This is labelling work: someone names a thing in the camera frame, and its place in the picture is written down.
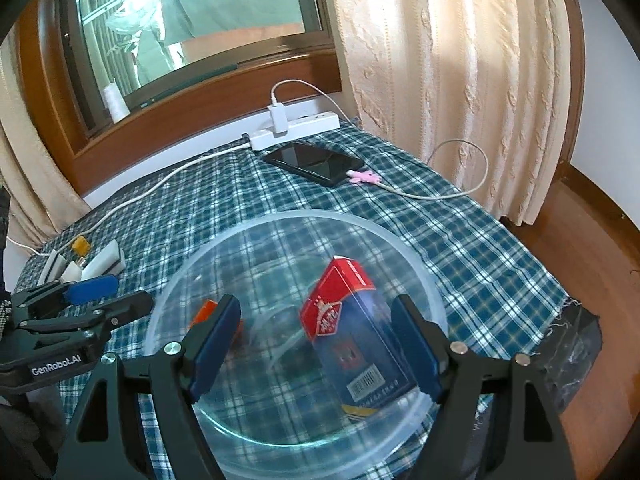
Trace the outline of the white sponge with black stripe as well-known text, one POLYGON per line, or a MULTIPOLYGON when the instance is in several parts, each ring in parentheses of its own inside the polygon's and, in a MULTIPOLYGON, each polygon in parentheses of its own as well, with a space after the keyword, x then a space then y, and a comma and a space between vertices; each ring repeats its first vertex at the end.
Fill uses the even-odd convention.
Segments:
POLYGON ((126 269, 126 259, 117 240, 109 242, 87 265, 82 269, 80 278, 83 281, 98 278, 103 275, 117 276, 126 269))

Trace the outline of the yellow toy brick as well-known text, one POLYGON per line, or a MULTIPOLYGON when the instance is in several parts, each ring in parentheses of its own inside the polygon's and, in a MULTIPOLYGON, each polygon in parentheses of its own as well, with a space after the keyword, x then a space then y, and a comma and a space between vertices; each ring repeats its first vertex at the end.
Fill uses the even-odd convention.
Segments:
POLYGON ((78 255, 78 257, 85 257, 91 250, 91 244, 84 236, 79 235, 73 240, 70 248, 72 248, 72 251, 75 255, 78 255))

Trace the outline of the red blue card box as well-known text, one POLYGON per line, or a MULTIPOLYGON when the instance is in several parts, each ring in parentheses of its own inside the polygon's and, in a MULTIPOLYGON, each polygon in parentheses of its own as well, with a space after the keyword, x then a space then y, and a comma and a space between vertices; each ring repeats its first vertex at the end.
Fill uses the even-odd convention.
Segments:
POLYGON ((416 386, 390 306, 358 261, 331 259, 299 321, 347 416, 369 417, 416 386))

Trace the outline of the grey tape roll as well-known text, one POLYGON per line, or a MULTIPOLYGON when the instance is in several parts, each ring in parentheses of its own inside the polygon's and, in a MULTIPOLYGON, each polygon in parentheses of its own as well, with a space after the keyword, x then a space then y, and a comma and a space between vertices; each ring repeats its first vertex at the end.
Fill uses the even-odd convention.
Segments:
POLYGON ((60 276, 61 283, 77 283, 82 277, 82 267, 71 261, 60 276))

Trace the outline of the large white sponge block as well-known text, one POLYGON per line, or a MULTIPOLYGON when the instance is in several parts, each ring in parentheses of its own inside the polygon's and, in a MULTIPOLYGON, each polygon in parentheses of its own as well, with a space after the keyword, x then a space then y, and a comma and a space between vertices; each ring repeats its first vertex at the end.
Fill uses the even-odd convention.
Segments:
POLYGON ((44 285, 58 281, 63 274, 68 261, 57 250, 52 250, 40 272, 37 285, 44 285))

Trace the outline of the beige curtain left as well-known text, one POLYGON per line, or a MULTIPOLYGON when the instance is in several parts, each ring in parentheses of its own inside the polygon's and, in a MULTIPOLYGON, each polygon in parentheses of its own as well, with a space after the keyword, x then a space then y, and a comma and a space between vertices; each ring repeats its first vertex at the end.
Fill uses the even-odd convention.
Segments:
POLYGON ((1 44, 1 183, 11 196, 10 237, 34 249, 90 211, 55 165, 28 114, 14 32, 1 44))

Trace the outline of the beige curtain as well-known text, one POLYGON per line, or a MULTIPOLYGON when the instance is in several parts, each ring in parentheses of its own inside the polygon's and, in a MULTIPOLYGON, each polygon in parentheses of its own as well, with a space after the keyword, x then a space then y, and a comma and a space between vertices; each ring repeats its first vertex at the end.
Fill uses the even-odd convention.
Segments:
POLYGON ((326 0, 349 114, 533 223, 570 112, 564 0, 326 0))
POLYGON ((14 32, 1 44, 1 183, 11 196, 10 237, 34 249, 90 211, 55 165, 28 114, 14 32))

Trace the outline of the blue plaid tablecloth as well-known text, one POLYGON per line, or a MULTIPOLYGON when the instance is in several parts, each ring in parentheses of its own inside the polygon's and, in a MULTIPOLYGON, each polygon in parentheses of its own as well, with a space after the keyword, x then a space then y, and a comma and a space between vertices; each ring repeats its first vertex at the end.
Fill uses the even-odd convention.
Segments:
MULTIPOLYGON (((156 305, 186 260, 243 222, 285 211, 352 214, 395 234, 420 256, 442 297, 446 321, 439 325, 451 338, 503 359, 538 346, 567 294, 501 223, 420 160, 376 136, 343 127, 315 136, 314 144, 362 159, 385 188, 326 188, 267 164, 234 140, 178 174, 163 170, 124 188, 41 250, 62 249, 78 234, 98 249, 117 240, 126 259, 120 292, 146 290, 156 305)), ((149 354, 144 343, 151 315, 116 330, 110 349, 125 358, 149 354)), ((407 469, 436 412, 432 404, 412 448, 357 479, 390 479, 407 469)))

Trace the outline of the clear plastic bowl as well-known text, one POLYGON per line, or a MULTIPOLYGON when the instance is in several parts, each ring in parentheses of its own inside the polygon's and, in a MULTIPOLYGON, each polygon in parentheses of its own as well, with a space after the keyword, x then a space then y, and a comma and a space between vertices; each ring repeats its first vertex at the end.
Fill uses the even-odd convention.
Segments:
POLYGON ((314 352, 299 312, 330 261, 357 261, 383 301, 408 295, 429 321, 445 308, 420 256, 375 223, 327 210, 243 222, 205 244, 171 278, 144 350, 178 341, 209 300, 232 295, 241 326, 194 412, 229 479, 357 479, 416 444, 431 399, 411 390, 353 418, 314 352))

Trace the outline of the white cup on sill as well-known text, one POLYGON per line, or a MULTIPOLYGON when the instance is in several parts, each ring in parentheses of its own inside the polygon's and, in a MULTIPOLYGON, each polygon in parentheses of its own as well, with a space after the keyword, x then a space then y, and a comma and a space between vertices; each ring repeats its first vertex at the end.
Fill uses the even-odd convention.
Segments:
POLYGON ((115 81, 110 82, 103 88, 102 96, 114 124, 121 122, 130 115, 130 109, 115 81))

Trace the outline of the black smartphone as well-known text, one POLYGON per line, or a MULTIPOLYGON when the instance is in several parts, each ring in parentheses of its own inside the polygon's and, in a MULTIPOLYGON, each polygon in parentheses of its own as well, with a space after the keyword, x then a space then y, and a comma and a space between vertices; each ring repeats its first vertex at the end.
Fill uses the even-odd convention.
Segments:
POLYGON ((349 171, 366 166, 358 157, 297 141, 265 154, 262 160, 328 188, 335 188, 346 180, 349 171))

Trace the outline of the white charger plug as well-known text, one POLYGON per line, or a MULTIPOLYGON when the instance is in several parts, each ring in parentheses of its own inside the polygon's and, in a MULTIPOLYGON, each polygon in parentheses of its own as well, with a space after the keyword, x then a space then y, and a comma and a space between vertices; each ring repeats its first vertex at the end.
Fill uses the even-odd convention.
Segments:
POLYGON ((273 132, 282 134, 288 131, 288 116, 283 103, 274 101, 267 106, 272 121, 273 132))

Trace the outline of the white power strip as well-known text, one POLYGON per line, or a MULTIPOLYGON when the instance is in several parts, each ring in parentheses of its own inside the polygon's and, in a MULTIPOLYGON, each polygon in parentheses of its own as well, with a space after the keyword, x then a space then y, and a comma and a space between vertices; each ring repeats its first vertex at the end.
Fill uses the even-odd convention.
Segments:
POLYGON ((259 152, 271 148, 273 145, 292 142, 340 127, 337 114, 324 112, 289 122, 288 130, 284 133, 274 133, 270 128, 257 130, 248 136, 248 142, 254 152, 259 152))

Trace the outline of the beige curtain right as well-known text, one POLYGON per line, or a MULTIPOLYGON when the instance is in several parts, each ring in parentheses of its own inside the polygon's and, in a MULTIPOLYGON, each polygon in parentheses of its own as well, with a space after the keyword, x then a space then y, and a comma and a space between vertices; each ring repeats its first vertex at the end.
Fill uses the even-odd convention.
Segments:
POLYGON ((564 0, 326 0, 349 114, 533 223, 570 112, 564 0))

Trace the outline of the wooden window frame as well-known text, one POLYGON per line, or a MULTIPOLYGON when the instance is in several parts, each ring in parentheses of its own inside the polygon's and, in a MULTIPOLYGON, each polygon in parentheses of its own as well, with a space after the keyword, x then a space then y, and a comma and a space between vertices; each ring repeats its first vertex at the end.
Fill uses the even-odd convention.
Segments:
POLYGON ((282 78, 307 76, 328 93, 342 88, 330 32, 301 32, 179 70, 128 99, 134 114, 113 124, 99 107, 98 87, 86 81, 88 56, 73 51, 80 31, 70 24, 70 0, 26 0, 15 26, 29 118, 79 194, 164 148, 261 110, 282 78))

